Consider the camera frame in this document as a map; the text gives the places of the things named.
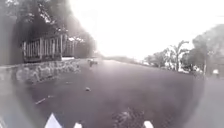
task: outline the dark object on road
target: dark object on road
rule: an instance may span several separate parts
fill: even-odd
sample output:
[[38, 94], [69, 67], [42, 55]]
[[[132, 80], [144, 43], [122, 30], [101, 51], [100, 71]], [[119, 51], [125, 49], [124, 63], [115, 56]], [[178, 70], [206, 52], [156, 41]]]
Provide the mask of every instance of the dark object on road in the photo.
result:
[[86, 89], [85, 89], [85, 90], [86, 90], [86, 91], [88, 91], [88, 92], [89, 92], [89, 91], [91, 91], [91, 90], [90, 90], [90, 88], [88, 88], [88, 87], [86, 87]]
[[98, 64], [98, 62], [94, 59], [89, 59], [88, 62], [89, 62], [90, 67], [92, 67], [94, 64], [96, 64], [96, 65]]

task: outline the debris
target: debris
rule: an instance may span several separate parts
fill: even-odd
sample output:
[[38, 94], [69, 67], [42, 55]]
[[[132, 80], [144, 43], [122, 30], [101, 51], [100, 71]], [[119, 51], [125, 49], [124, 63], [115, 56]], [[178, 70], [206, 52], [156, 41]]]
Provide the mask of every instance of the debris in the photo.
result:
[[37, 104], [40, 104], [41, 102], [43, 102], [43, 101], [45, 101], [46, 100], [46, 98], [43, 98], [42, 100], [39, 100], [39, 101], [37, 101], [35, 104], [37, 105]]
[[91, 91], [91, 89], [89, 88], [89, 87], [86, 87], [86, 89], [85, 89], [86, 91]]

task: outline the asphalt road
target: asphalt road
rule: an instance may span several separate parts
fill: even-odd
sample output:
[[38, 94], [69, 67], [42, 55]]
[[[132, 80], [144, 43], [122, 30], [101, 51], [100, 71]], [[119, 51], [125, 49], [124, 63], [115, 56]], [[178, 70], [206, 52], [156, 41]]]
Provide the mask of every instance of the asphalt road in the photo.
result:
[[194, 76], [157, 68], [99, 61], [27, 88], [43, 124], [51, 113], [65, 128], [181, 128], [199, 99]]

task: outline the vegetation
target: vegetation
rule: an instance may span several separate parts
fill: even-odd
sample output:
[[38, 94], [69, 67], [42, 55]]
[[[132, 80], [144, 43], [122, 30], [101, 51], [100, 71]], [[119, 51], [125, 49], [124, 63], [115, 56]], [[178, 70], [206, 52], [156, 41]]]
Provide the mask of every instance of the vegetation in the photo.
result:
[[78, 43], [79, 57], [87, 57], [95, 48], [95, 41], [73, 16], [66, 0], [1, 0], [0, 18], [2, 26], [13, 26], [10, 40], [12, 60], [16, 60], [23, 41], [47, 35], [66, 34], [68, 37], [81, 39]]
[[187, 41], [181, 41], [177, 46], [166, 48], [162, 52], [155, 53], [146, 58], [149, 64], [156, 67], [165, 67], [167, 69], [179, 70], [181, 68], [188, 72], [203, 71], [209, 74], [215, 68], [224, 64], [224, 25], [216, 27], [198, 35], [192, 40], [194, 48], [191, 50], [183, 49], [183, 44]]

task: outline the palm tree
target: palm tree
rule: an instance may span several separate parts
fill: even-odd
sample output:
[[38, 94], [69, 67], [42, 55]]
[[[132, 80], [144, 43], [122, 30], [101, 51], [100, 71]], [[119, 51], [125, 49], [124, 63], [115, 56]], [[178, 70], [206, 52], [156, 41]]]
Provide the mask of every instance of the palm tree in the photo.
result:
[[178, 71], [179, 70], [179, 63], [180, 63], [180, 55], [182, 53], [185, 53], [187, 51], [189, 51], [188, 49], [182, 49], [181, 47], [184, 45], [184, 44], [188, 44], [189, 42], [188, 41], [181, 41], [177, 46], [171, 46], [173, 49], [170, 51], [171, 55], [174, 55], [175, 56], [175, 70]]

